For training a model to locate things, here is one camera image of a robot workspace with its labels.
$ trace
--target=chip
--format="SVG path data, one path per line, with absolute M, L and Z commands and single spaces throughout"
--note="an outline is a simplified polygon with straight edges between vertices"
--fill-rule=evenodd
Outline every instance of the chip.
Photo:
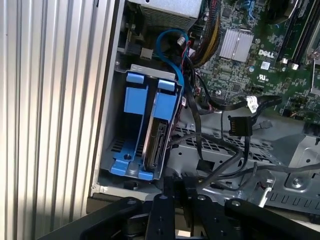
M 288 89 L 288 88 L 290 87 L 290 85 L 291 85 L 290 82 L 285 82 L 285 83 L 283 84 L 283 88 L 284 88 L 284 89 Z
M 270 68 L 270 62 L 263 61 L 262 64 L 261 64 L 261 69 L 268 71 L 269 68 Z
M 256 65 L 256 60 L 250 59 L 248 61 L 248 66 L 254 66 L 254 65 Z
M 233 84 L 233 87 L 232 87 L 232 91 L 233 92 L 239 92 L 239 90 L 240 90 L 240 85 L 239 84 Z
M 224 8 L 222 11 L 222 17 L 230 18 L 232 10 L 230 8 Z

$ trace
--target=ram slot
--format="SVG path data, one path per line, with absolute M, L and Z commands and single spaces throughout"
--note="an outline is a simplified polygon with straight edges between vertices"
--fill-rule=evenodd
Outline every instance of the ram slot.
M 312 6 L 312 10 L 309 13 L 307 21 L 304 25 L 303 31 L 300 35 L 298 45 L 295 48 L 292 61 L 296 64 L 300 64 L 302 57 L 306 53 L 309 42 L 312 38 L 315 28 L 320 20 L 320 0 L 315 0 Z
M 285 37 L 283 39 L 283 43 L 282 43 L 282 46 L 281 46 L 281 49 L 278 53 L 278 57 L 277 57 L 277 60 L 280 61 L 284 55 L 285 55 L 285 51 L 286 51 L 286 48 L 288 47 L 288 43 L 291 43 L 292 40 L 294 39 L 294 26 L 296 24 L 296 21 L 298 19 L 298 16 L 299 16 L 299 9 L 296 9 L 291 17 L 291 19 L 289 20 L 289 25 L 287 27 L 287 30 L 286 30 L 286 34 L 285 34 Z

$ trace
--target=capacitor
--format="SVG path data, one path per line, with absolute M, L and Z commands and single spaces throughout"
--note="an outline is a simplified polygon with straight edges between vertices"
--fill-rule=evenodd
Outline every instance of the capacitor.
M 254 66 L 248 67 L 248 71 L 249 73 L 253 73 L 255 71 L 255 67 Z

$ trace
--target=side panel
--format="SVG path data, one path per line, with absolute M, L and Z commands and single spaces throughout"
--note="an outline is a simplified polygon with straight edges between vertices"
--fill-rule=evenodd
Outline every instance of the side panel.
M 86 212 L 115 3 L 0 1 L 0 239 Z

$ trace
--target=black cable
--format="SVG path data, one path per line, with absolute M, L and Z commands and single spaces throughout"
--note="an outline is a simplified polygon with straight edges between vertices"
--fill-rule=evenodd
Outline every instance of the black cable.
M 183 67 L 189 69 L 189 71 L 190 71 L 190 85 L 193 88 L 195 86 L 195 83 L 196 83 L 195 66 L 192 63 L 192 61 L 191 61 L 191 59 L 190 59 L 190 57 L 188 55 L 185 57 L 184 63 L 185 63 L 185 66 L 183 66 Z
M 232 191 L 232 192 L 237 192 L 237 191 L 240 191 L 242 189 L 244 189 L 253 179 L 254 177 L 256 176 L 256 173 L 257 173 L 257 170 L 258 170 L 258 164 L 257 162 L 255 161 L 253 163 L 253 171 L 250 175 L 250 177 L 241 185 L 239 186 L 238 188 L 231 188 L 231 187 L 228 187 L 218 181 L 214 182 L 213 185 L 219 187 L 219 188 L 223 188 L 224 190 L 228 190 L 228 191 Z
M 232 166 L 233 164 L 235 164 L 236 162 L 238 162 L 241 157 L 243 156 L 241 149 L 239 149 L 238 147 L 236 147 L 235 145 L 223 141 L 220 138 L 216 138 L 214 136 L 211 136 L 209 134 L 206 133 L 193 133 L 193 134 L 188 134 L 185 135 L 177 140 L 171 141 L 169 143 L 169 146 L 175 145 L 175 144 L 179 144 L 181 142 L 184 142 L 186 139 L 189 138 L 194 138 L 197 136 L 201 136 L 202 138 L 213 142 L 219 146 L 223 146 L 227 149 L 230 149 L 231 151 L 235 152 L 235 155 L 232 156 L 230 159 L 228 159 L 227 161 L 225 161 L 224 163 L 222 163 L 220 166 L 218 166 L 213 172 L 211 172 L 201 183 L 199 183 L 199 188 L 205 188 L 206 186 L 210 185 L 212 182 L 214 182 L 216 180 L 216 178 L 218 176 L 220 176 L 226 169 L 228 169 L 230 166 Z
M 243 175 L 249 174 L 253 172 L 253 168 L 248 168 L 244 171 L 241 171 L 233 176 L 219 176 L 217 180 L 225 180 L 225 179 L 234 179 L 238 177 L 242 177 Z M 312 164 L 308 166 L 302 166 L 298 168 L 292 168 L 287 166 L 279 166 L 279 165 L 264 165 L 264 166 L 258 166 L 257 171 L 261 170 L 269 170 L 274 172 L 281 172 L 286 174 L 292 174 L 292 173 L 301 173 L 305 171 L 314 171 L 314 170 L 320 170 L 320 163 Z
M 190 82 L 187 76 L 184 76 L 184 92 L 185 92 L 186 100 L 188 101 L 188 105 L 191 109 L 191 113 L 194 119 L 195 132 L 198 134 L 201 134 L 201 118 L 200 118 L 200 114 L 197 108 L 194 95 L 192 93 Z M 198 135 L 196 137 L 196 149 L 200 159 L 203 160 L 201 135 Z
M 229 104 L 232 102 L 233 99 L 237 98 L 237 97 L 246 97 L 247 95 L 243 92 L 239 92 L 239 93 L 236 93 L 234 95 L 232 95 L 231 97 L 229 97 L 225 103 L 226 104 Z M 221 113 L 221 139 L 224 139 L 224 112 L 225 111 L 222 111 Z
M 210 53 L 212 52 L 211 49 L 208 49 L 208 47 L 210 46 L 210 42 L 214 37 L 214 31 L 216 28 L 217 21 L 219 21 L 220 19 L 220 5 L 221 0 L 212 0 L 208 4 L 209 16 L 208 20 L 206 21 L 204 33 L 202 34 L 202 40 L 196 51 L 191 55 L 192 62 L 197 67 L 199 67 L 200 63 L 204 64 L 206 62 L 207 59 L 204 60 L 203 57 L 208 53 L 208 51 L 210 51 Z
M 195 75 L 198 77 L 200 83 L 202 84 L 205 95 L 206 95 L 210 105 L 213 108 L 218 109 L 218 110 L 222 110 L 222 111 L 233 111 L 233 110 L 237 110 L 237 109 L 240 109 L 240 108 L 247 106 L 247 104 L 248 104 L 247 101 L 241 101 L 239 103 L 231 104 L 231 105 L 223 105 L 223 104 L 219 104 L 219 103 L 213 101 L 210 96 L 210 93 L 207 89 L 207 86 L 206 86 L 204 80 L 202 79 L 202 77 L 200 76 L 200 74 L 195 72 Z M 257 97 L 257 101 L 260 104 L 256 110 L 255 116 L 252 117 L 252 125 L 254 125 L 257 122 L 258 116 L 261 114 L 261 112 L 263 110 L 282 103 L 282 97 L 275 96 L 275 95 L 264 95 L 264 96 Z
M 245 167 L 247 166 L 248 160 L 249 160 L 250 142 L 251 142 L 251 137 L 249 137 L 249 136 L 244 137 L 244 154 L 243 154 L 243 163 L 242 163 L 241 167 L 238 170 L 236 170 L 235 172 L 222 174 L 222 176 L 231 177 L 231 176 L 234 176 L 237 173 L 241 172 L 243 169 L 245 169 Z

